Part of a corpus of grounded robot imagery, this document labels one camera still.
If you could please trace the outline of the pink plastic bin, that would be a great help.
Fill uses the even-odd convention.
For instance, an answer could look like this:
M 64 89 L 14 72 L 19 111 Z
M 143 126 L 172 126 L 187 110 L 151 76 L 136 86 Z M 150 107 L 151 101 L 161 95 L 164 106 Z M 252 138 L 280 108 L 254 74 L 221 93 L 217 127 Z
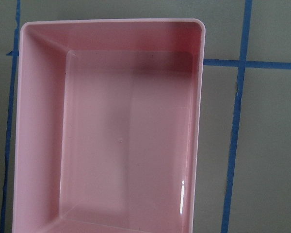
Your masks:
M 194 18 L 22 26 L 13 232 L 192 232 L 205 34 Z

